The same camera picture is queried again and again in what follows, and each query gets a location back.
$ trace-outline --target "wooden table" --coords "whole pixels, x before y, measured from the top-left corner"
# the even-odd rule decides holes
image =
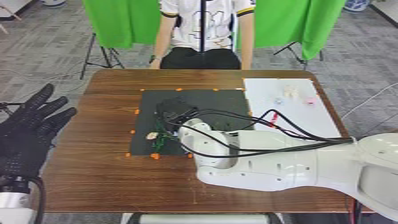
[[[346,212],[344,195],[321,188],[255,192],[205,185],[193,160],[126,157],[140,89],[234,89],[241,78],[305,78],[346,136],[316,78],[303,71],[101,70],[81,97],[44,171],[47,212]]]

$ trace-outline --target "green screen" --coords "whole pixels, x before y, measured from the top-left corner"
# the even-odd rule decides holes
[[[152,44],[159,24],[157,0],[83,0],[99,44],[129,48]],[[344,0],[257,0],[255,47],[301,43],[310,60],[323,48]]]

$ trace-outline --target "white shirt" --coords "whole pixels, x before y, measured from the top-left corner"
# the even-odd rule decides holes
[[[255,0],[205,0],[205,43],[204,50],[230,49],[230,23],[232,14],[241,15],[253,12]],[[198,51],[200,40],[200,0],[159,0],[159,11],[163,16],[177,17],[172,31],[173,47],[193,48]]]

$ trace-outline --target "glove finger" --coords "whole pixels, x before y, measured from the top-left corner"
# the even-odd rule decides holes
[[[22,122],[22,127],[26,129],[35,129],[44,118],[47,117],[47,115],[53,114],[53,112],[58,110],[58,108],[67,104],[67,98],[60,97],[51,103],[47,103],[37,112],[31,113],[31,117],[30,119]]]
[[[69,100],[62,96],[47,105],[38,109],[38,114],[42,116],[42,119],[54,113],[54,111],[63,107]]]
[[[40,136],[47,135],[51,131],[58,132],[60,128],[63,127],[63,120],[70,120],[70,117],[76,115],[76,108],[69,108],[63,112],[54,114],[42,122],[37,128],[37,134]]]
[[[70,117],[65,118],[65,119],[58,122],[56,127],[53,127],[53,130],[51,130],[51,131],[47,132],[47,134],[46,134],[47,139],[53,139],[53,138],[54,138],[54,136],[58,135],[58,131],[60,131],[62,128],[65,127],[69,121],[70,121]]]
[[[40,91],[33,94],[26,102],[21,104],[14,114],[10,115],[10,118],[8,118],[10,121],[21,120],[22,116],[28,116],[30,112],[35,111],[37,108],[42,106],[42,104],[46,103],[46,100],[49,99],[53,95],[53,88],[54,88],[53,85],[46,84]]]

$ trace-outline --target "black pants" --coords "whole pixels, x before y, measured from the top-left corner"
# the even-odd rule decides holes
[[[191,48],[175,47],[159,64],[161,69],[239,69],[232,50],[213,49],[200,54]]]

